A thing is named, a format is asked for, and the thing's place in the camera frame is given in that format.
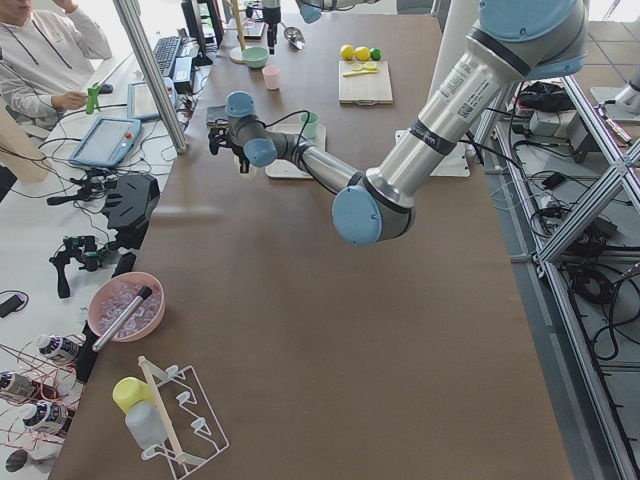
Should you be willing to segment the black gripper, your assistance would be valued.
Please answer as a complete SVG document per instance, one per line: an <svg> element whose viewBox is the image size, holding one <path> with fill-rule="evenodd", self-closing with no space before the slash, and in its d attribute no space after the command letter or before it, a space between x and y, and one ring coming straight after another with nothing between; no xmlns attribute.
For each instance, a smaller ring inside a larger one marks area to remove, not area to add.
<svg viewBox="0 0 640 480"><path fill-rule="evenodd" d="M267 24L267 45L270 55L275 54L275 45L277 44L277 25L274 23Z"/></svg>
<svg viewBox="0 0 640 480"><path fill-rule="evenodd" d="M239 172L241 174L249 174L250 173L250 163L249 159L244 153L244 148L242 145L237 145L234 142L230 143L231 150L234 155L239 159Z"/></svg>

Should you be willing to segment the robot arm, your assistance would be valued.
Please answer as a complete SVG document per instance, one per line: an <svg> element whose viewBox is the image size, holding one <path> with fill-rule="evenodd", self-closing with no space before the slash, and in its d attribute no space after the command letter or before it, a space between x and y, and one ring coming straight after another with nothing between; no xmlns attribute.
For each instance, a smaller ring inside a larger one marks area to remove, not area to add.
<svg viewBox="0 0 640 480"><path fill-rule="evenodd" d="M418 188L502 87L582 68L588 9L586 1L480 2L460 59L383 162L365 172L301 135L268 130L244 91L227 96L227 128L210 133L210 149L230 148L257 168L286 160L309 173L334 193L333 225L351 244L400 237L414 221Z"/></svg>
<svg viewBox="0 0 640 480"><path fill-rule="evenodd" d="M356 5L365 4L359 0L311 0L296 1L300 15L306 23L317 21L321 14L331 11L342 11ZM281 1L262 1L263 20L267 24L267 46L270 55L275 54L277 45L278 26L281 23Z"/></svg>

